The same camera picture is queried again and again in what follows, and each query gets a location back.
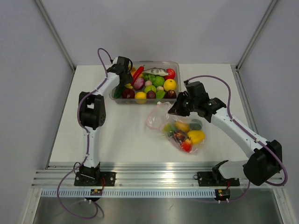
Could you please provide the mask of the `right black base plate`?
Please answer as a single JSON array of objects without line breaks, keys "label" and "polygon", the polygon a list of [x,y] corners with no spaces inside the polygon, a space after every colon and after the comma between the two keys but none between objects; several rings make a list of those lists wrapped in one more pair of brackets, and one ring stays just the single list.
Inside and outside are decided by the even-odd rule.
[{"label": "right black base plate", "polygon": [[198,181],[200,187],[239,187],[239,179],[225,179],[221,175],[214,174],[212,171],[197,172],[193,176]]}]

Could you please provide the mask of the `yellow toy bell pepper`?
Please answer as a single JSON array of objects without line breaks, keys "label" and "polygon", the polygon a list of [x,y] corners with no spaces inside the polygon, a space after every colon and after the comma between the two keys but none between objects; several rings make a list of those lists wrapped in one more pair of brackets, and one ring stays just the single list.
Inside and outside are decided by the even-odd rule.
[{"label": "yellow toy bell pepper", "polygon": [[201,143],[205,139],[205,134],[202,130],[192,130],[187,133],[188,138],[193,145]]}]

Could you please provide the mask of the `red toy pear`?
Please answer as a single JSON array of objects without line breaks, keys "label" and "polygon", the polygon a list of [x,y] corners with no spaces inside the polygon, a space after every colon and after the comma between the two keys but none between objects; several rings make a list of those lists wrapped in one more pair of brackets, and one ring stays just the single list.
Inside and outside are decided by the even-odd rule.
[{"label": "red toy pear", "polygon": [[183,151],[189,153],[192,150],[192,141],[190,139],[186,139],[180,144],[180,147]]}]

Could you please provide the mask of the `purple toy onion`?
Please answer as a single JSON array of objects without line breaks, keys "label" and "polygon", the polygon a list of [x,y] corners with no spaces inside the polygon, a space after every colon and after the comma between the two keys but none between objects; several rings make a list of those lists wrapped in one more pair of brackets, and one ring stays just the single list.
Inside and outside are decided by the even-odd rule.
[{"label": "purple toy onion", "polygon": [[144,84],[145,84],[145,81],[142,77],[139,77],[135,80],[134,84],[133,84],[133,87],[136,89],[136,90],[140,90],[144,87]]}]

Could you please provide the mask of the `dark green toy avocado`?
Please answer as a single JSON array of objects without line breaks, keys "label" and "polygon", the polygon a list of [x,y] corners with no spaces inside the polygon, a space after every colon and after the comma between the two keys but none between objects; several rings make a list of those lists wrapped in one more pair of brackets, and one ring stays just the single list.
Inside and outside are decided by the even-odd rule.
[{"label": "dark green toy avocado", "polygon": [[199,119],[192,119],[189,123],[190,130],[202,130],[203,124]]}]

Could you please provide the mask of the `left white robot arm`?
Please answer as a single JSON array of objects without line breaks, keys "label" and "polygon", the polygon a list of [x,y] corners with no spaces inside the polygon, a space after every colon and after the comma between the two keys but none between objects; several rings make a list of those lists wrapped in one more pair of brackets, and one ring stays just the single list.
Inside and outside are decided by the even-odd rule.
[{"label": "left white robot arm", "polygon": [[84,146],[86,146],[84,161],[76,173],[76,186],[95,186],[101,181],[99,149],[100,129],[106,120],[105,96],[114,88],[123,87],[133,81],[130,69],[133,63],[130,59],[119,56],[112,61],[112,66],[105,68],[106,77],[98,87],[91,92],[81,92],[77,110],[79,125],[85,130]]}]

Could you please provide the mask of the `red toy tomato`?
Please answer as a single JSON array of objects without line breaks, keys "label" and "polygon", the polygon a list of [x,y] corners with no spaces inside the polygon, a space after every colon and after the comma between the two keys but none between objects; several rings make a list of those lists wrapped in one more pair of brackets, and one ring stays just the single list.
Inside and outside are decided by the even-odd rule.
[{"label": "red toy tomato", "polygon": [[165,80],[174,79],[176,76],[176,72],[174,69],[168,68],[167,70],[168,75],[164,76]]}]

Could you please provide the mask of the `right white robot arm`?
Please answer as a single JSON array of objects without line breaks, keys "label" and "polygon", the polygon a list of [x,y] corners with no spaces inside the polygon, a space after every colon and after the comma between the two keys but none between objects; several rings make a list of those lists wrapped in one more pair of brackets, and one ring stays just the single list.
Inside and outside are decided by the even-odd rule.
[{"label": "right white robot arm", "polygon": [[221,129],[247,156],[246,161],[222,161],[212,168],[212,180],[223,185],[228,179],[247,178],[260,186],[283,169],[282,146],[277,140],[268,141],[245,127],[230,112],[228,104],[210,98],[204,85],[185,82],[186,91],[178,94],[168,111],[171,115],[187,117],[195,112],[199,117]]}]

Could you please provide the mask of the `aluminium mounting rail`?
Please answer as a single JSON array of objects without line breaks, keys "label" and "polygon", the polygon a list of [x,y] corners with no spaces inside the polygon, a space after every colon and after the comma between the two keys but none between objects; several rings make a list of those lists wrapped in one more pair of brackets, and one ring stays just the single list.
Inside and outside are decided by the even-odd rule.
[{"label": "aluminium mounting rail", "polygon": [[[38,169],[32,181],[33,188],[62,188],[74,186],[73,162],[50,162]],[[101,171],[116,173],[115,189],[195,189],[194,179],[199,171],[209,171],[215,162],[101,162]]]}]

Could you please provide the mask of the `clear zip top bag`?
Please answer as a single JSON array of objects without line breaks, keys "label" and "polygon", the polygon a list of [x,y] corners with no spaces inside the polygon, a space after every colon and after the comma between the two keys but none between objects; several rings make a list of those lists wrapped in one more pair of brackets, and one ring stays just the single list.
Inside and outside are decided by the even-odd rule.
[{"label": "clear zip top bag", "polygon": [[[170,115],[168,114],[170,108],[171,104],[169,102],[158,102],[156,107],[150,112],[149,116],[147,117],[145,125],[149,130],[151,130],[155,134],[158,134],[166,138],[175,148],[182,152],[185,152],[180,147],[180,144],[182,142],[176,141],[172,137],[174,132],[180,131],[176,128],[175,121],[180,121],[189,124],[192,119],[176,115]],[[191,152],[189,152],[189,154],[195,153],[200,147],[202,147],[205,143],[205,139],[199,144],[192,145],[192,150]]]}]

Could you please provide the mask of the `dark red toy apple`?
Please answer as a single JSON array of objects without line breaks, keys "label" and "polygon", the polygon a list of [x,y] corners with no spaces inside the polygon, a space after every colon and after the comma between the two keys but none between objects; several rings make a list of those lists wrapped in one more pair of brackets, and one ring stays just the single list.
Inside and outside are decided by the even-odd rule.
[{"label": "dark red toy apple", "polygon": [[177,94],[174,90],[169,90],[165,93],[164,95],[165,99],[176,99],[177,98]]},{"label": "dark red toy apple", "polygon": [[184,142],[186,139],[186,134],[182,131],[177,131],[177,132],[174,132],[172,137],[176,141]]}]

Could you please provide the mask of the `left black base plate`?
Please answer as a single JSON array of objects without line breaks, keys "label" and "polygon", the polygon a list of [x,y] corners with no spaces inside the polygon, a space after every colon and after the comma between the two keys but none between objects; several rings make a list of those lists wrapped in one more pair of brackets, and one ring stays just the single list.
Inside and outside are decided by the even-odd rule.
[{"label": "left black base plate", "polygon": [[115,185],[116,173],[115,172],[101,172],[99,177],[91,178],[79,172],[76,173],[74,186],[79,187],[93,187],[104,186],[113,187]]}]

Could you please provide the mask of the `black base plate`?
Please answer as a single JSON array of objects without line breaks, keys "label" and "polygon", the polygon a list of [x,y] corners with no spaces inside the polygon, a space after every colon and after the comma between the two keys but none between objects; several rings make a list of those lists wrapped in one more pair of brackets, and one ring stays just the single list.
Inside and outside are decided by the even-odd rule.
[{"label": "black base plate", "polygon": [[239,187],[239,179],[225,179],[221,175],[214,174],[212,171],[197,172],[193,176],[198,181],[200,187]]},{"label": "black base plate", "polygon": [[99,177],[91,178],[79,172],[76,173],[74,186],[79,187],[93,187],[104,186],[113,187],[115,185],[116,173],[115,172],[101,172]]}]

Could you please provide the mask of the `red toy chili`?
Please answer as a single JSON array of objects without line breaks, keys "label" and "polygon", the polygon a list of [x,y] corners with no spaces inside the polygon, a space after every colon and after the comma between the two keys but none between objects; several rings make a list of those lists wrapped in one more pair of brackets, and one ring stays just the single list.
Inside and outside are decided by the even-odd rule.
[{"label": "red toy chili", "polygon": [[144,71],[144,65],[140,66],[134,73],[133,75],[133,81],[131,82],[131,85],[134,85],[135,81],[137,80],[137,78],[142,74],[142,72]]}]

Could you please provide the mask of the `clear plastic food container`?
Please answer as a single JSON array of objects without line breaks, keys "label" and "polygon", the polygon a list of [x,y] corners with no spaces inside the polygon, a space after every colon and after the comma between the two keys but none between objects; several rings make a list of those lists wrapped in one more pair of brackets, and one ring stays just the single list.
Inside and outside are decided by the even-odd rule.
[{"label": "clear plastic food container", "polygon": [[181,92],[179,65],[176,62],[133,62],[133,82],[115,87],[109,94],[122,103],[174,103]]}]

